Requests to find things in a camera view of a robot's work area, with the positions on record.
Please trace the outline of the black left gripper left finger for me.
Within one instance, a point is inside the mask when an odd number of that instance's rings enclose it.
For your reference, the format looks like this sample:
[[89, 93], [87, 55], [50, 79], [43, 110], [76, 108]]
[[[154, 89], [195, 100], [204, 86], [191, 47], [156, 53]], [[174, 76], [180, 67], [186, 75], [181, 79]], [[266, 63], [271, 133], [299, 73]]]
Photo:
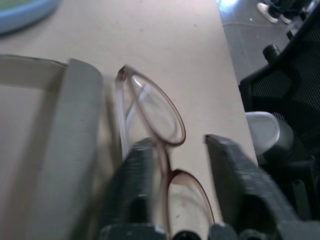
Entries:
[[152, 223], [153, 143], [133, 144], [113, 175], [98, 221], [98, 240], [166, 240]]

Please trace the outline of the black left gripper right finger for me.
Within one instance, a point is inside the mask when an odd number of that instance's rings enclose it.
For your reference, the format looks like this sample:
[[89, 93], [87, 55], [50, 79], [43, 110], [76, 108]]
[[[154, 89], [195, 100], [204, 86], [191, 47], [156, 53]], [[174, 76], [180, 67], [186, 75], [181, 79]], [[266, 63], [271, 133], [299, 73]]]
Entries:
[[312, 240], [312, 225], [236, 142], [214, 134], [204, 142], [223, 222], [236, 240]]

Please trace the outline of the brown translucent eyeglasses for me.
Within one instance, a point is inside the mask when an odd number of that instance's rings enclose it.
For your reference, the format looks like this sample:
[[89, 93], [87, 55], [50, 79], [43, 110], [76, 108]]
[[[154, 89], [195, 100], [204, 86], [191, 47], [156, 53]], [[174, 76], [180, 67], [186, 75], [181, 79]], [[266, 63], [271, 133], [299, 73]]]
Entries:
[[187, 136], [183, 119], [172, 100], [149, 77], [129, 65], [124, 65], [117, 73], [115, 95], [122, 158], [125, 159], [132, 149], [129, 132], [135, 116], [141, 119], [143, 128], [157, 151], [156, 159], [161, 172], [162, 221], [167, 238], [174, 236], [170, 214], [172, 185], [190, 187], [196, 195], [200, 195], [208, 224], [213, 225], [213, 209], [200, 181], [192, 173], [172, 167], [169, 150], [183, 145]]

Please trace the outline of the grey open glasses case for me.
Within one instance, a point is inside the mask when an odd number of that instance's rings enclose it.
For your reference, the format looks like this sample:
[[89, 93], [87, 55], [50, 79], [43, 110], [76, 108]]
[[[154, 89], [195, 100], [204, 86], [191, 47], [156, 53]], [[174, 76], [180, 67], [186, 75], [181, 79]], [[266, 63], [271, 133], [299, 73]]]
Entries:
[[92, 240], [104, 77], [70, 59], [0, 55], [0, 240]]

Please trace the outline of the silver robot body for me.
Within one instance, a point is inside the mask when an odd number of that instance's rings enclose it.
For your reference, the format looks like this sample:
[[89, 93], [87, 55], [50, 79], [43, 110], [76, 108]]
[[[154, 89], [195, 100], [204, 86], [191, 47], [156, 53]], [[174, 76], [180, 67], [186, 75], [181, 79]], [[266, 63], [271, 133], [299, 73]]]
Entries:
[[245, 113], [257, 156], [285, 157], [293, 148], [294, 133], [284, 121], [269, 112]]

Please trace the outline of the black mesh office chair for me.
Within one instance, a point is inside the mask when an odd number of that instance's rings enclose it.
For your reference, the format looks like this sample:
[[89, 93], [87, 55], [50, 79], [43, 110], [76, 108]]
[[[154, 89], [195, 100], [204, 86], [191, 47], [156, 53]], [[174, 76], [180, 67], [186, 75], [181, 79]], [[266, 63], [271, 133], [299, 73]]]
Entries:
[[320, 221], [320, 3], [283, 51], [263, 51], [268, 64], [239, 85], [245, 112], [268, 112], [294, 135], [289, 154], [257, 156], [303, 220]]

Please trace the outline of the light blue plate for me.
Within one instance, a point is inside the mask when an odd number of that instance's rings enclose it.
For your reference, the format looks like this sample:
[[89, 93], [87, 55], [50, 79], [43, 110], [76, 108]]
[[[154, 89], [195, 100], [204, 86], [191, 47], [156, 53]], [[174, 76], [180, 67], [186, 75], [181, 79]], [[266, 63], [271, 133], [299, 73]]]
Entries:
[[62, 0], [0, 0], [0, 35], [18, 31], [52, 14]]

